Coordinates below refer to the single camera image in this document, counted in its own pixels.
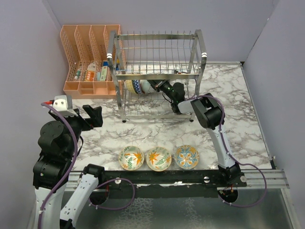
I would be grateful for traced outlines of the teal ribbed bowl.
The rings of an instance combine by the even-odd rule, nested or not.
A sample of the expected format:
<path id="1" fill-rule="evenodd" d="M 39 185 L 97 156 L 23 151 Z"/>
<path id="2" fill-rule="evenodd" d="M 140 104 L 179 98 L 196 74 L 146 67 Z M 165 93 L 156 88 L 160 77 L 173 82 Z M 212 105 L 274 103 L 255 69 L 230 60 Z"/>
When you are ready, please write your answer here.
<path id="1" fill-rule="evenodd" d="M 144 94 L 154 93 L 155 90 L 147 80 L 140 80 L 141 90 Z"/>

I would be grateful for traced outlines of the red patterned bowl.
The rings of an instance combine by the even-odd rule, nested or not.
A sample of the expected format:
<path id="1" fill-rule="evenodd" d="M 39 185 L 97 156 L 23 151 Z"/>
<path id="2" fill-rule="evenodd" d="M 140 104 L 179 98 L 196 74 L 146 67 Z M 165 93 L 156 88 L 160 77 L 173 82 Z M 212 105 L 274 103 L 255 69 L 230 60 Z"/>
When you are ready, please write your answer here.
<path id="1" fill-rule="evenodd" d="M 140 80 L 132 80 L 132 86 L 136 94 L 142 94 Z"/>

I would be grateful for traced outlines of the yellow dotted white bowl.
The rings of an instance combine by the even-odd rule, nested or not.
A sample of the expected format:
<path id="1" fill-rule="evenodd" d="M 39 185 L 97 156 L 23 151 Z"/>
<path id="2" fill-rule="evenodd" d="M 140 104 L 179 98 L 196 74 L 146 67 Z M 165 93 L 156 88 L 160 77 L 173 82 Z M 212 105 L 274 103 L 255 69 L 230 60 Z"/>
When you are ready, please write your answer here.
<path id="1" fill-rule="evenodd" d="M 125 86 L 125 89 L 128 90 L 130 93 L 133 93 L 133 92 L 134 92 L 132 80 L 126 80 L 126 81 L 124 82 L 124 86 Z"/>

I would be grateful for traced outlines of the orange flower bowl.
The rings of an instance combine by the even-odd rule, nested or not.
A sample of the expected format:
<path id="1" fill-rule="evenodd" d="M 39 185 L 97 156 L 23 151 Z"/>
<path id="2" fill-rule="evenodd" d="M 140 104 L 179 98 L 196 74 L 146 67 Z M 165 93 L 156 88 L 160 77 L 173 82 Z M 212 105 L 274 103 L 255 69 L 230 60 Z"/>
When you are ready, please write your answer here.
<path id="1" fill-rule="evenodd" d="M 128 171 L 139 169 L 144 162 L 144 154 L 137 146 L 127 146 L 119 153 L 120 166 Z"/>
<path id="2" fill-rule="evenodd" d="M 172 156 L 169 150 L 164 147 L 154 147 L 146 154 L 146 163 L 150 169 L 162 172 L 169 168 Z"/>

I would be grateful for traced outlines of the blue orange floral bowl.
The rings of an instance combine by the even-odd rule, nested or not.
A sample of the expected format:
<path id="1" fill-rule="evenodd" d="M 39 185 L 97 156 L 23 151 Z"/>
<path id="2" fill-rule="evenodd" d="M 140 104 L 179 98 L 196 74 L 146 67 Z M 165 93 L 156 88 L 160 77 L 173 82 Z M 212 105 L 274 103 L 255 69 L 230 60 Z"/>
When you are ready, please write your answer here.
<path id="1" fill-rule="evenodd" d="M 182 169 L 194 169 L 200 160 L 198 151 L 190 145 L 178 147 L 173 157 L 178 167 Z"/>

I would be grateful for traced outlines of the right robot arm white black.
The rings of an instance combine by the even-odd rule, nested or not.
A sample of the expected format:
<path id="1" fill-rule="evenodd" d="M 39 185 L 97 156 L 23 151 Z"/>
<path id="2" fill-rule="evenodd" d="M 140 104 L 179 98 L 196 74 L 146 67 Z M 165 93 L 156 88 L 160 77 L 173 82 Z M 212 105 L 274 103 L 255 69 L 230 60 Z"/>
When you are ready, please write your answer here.
<path id="1" fill-rule="evenodd" d="M 241 169 L 233 159 L 226 137 L 225 112 L 221 102 L 210 93 L 186 99 L 182 83 L 170 84 L 168 80 L 148 80 L 148 82 L 155 91 L 163 92 L 170 99 L 175 114 L 195 114 L 199 124 L 209 133 L 216 150 L 220 183 L 225 187 L 232 185 L 241 176 Z"/>

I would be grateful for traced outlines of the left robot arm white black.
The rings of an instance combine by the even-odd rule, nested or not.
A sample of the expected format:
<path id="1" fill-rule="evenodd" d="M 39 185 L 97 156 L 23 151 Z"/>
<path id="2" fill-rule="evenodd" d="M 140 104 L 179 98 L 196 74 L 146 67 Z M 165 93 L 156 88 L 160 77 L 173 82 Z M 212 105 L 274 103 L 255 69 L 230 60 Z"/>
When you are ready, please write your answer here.
<path id="1" fill-rule="evenodd" d="M 89 115 L 82 118 L 78 109 L 64 116 L 55 105 L 42 103 L 49 109 L 53 120 L 40 130 L 38 145 L 40 157 L 33 167 L 33 186 L 36 195 L 34 227 L 37 229 L 74 229 L 78 217 L 95 188 L 105 184 L 104 167 L 89 164 L 84 168 L 79 186 L 63 207 L 62 198 L 69 174 L 80 153 L 81 133 L 102 127 L 102 108 L 83 105 Z"/>

